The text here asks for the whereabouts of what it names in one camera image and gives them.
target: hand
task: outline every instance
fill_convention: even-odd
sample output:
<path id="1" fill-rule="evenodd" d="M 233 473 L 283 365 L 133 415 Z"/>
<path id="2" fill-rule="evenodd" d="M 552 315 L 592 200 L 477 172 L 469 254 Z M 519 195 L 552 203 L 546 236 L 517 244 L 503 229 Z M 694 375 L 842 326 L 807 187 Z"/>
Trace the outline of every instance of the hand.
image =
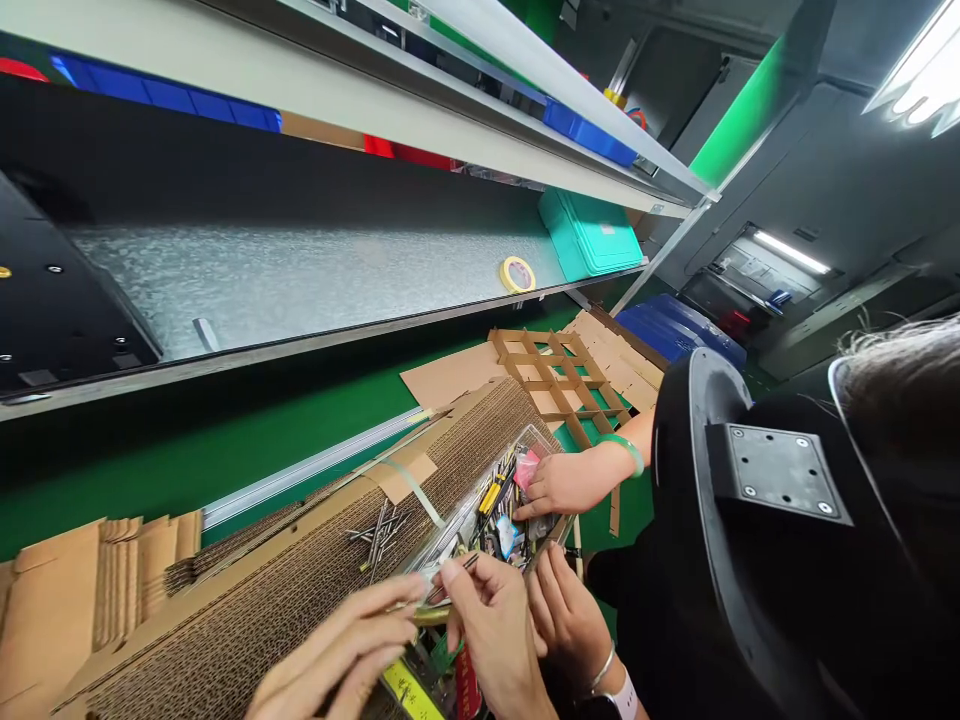
<path id="1" fill-rule="evenodd" d="M 523 576 L 485 553 L 466 571 L 461 564 L 470 557 L 447 560 L 440 568 L 454 607 L 448 649 L 454 652 L 465 637 L 480 689 L 500 720 L 556 720 L 537 664 Z"/>
<path id="2" fill-rule="evenodd" d="M 636 462 L 626 448 L 601 443 L 580 453 L 548 455 L 527 488 L 530 502 L 513 514 L 517 522 L 549 513 L 578 515 L 595 507 Z"/>
<path id="3" fill-rule="evenodd" d="M 264 676 L 247 719 L 312 718 L 334 692 L 328 720 L 360 717 L 377 679 L 417 634 L 410 621 L 415 605 L 386 610 L 415 603 L 423 593 L 420 575 L 404 575 L 351 595 Z"/>
<path id="4" fill-rule="evenodd" d="M 600 606 L 567 565 L 559 545 L 550 543 L 537 557 L 529 591 L 533 621 L 548 656 L 567 671 L 577 690 L 586 691 L 610 657 L 613 640 Z M 611 680 L 616 685 L 616 678 Z M 622 686 L 621 678 L 612 692 Z"/>

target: fluorescent light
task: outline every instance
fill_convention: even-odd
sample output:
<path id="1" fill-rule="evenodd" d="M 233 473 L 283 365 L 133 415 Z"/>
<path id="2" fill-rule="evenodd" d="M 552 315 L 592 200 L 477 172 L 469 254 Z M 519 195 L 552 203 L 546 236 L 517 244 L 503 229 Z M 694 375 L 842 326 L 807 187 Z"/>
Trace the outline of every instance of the fluorescent light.
<path id="1" fill-rule="evenodd" d="M 889 120 L 919 125 L 940 113 L 933 137 L 960 121 L 960 0 L 945 0 L 863 112 L 892 102 Z"/>
<path id="2" fill-rule="evenodd" d="M 820 275 L 825 275 L 826 273 L 830 272 L 830 268 L 828 268 L 823 263 L 819 263 L 816 260 L 814 260 L 812 257 L 804 255 L 799 250 L 794 250 L 785 242 L 781 242 L 777 240 L 773 235 L 765 233 L 763 230 L 754 231 L 753 237 L 759 240 L 760 242 L 766 245 L 769 245 L 777 252 L 783 255 L 786 255 L 791 260 L 796 260 L 801 265 L 810 268 L 815 273 L 819 273 Z"/>

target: corrugated cardboard sheet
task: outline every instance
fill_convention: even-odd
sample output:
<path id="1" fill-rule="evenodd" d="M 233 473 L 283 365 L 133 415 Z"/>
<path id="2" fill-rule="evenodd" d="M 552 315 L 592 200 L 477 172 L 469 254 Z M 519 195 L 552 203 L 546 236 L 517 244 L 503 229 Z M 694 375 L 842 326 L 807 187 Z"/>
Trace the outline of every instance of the corrugated cardboard sheet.
<path id="1" fill-rule="evenodd" d="M 98 520 L 20 551 L 0 576 L 0 719 L 49 717 L 91 653 L 166 602 L 164 563 L 199 549 L 199 511 L 142 525 Z"/>
<path id="2" fill-rule="evenodd" d="M 547 435 L 510 378 L 484 384 L 433 421 L 409 447 L 436 468 L 422 487 L 437 510 L 449 513 L 529 424 Z M 156 718 L 158 712 L 242 717 L 267 669 L 370 581 L 360 571 L 367 546 L 347 542 L 347 530 L 373 525 L 384 496 L 379 485 L 360 476 L 237 548 L 170 598 L 122 646 L 94 655 L 61 694 L 60 712 L 90 712 L 100 720 Z M 378 580 L 392 574 L 433 527 L 416 496 L 408 495 L 398 508 L 411 515 L 378 566 Z"/>

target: packaging tape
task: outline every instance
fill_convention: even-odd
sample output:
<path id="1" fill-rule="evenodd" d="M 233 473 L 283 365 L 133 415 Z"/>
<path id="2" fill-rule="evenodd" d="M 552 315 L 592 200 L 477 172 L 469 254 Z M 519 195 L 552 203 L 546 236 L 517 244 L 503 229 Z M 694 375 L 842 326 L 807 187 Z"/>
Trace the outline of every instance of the packaging tape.
<path id="1" fill-rule="evenodd" d="M 537 278 L 526 260 L 508 257 L 500 266 L 500 281 L 512 294 L 530 292 L 537 287 Z"/>
<path id="2" fill-rule="evenodd" d="M 434 525 L 441 530 L 446 527 L 446 523 L 443 521 L 443 518 L 440 517 L 440 513 L 438 513 L 437 509 L 433 507 L 433 503 L 430 502 L 430 498 L 427 497 L 427 494 L 423 491 L 423 488 L 420 487 L 420 484 L 417 482 L 416 478 L 410 474 L 409 470 L 407 470 L 400 463 L 394 462 L 390 458 L 383 458 L 383 460 L 380 462 L 382 462 L 384 465 L 389 465 L 403 476 L 403 479 L 407 481 L 407 484 L 410 486 L 413 494 L 417 496 L 417 500 L 419 500 L 420 504 L 423 505 L 423 509 L 427 511 L 427 515 L 429 515 L 430 519 L 433 520 Z"/>

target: yellow tape roll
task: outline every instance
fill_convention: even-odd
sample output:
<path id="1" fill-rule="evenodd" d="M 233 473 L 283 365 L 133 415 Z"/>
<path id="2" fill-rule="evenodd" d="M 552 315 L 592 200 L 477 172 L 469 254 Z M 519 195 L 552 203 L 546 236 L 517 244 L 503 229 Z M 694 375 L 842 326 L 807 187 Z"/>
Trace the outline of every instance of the yellow tape roll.
<path id="1" fill-rule="evenodd" d="M 537 287 L 537 278 L 533 268 L 526 260 L 518 257 L 508 257 L 500 266 L 500 281 L 511 293 L 530 292 Z"/>

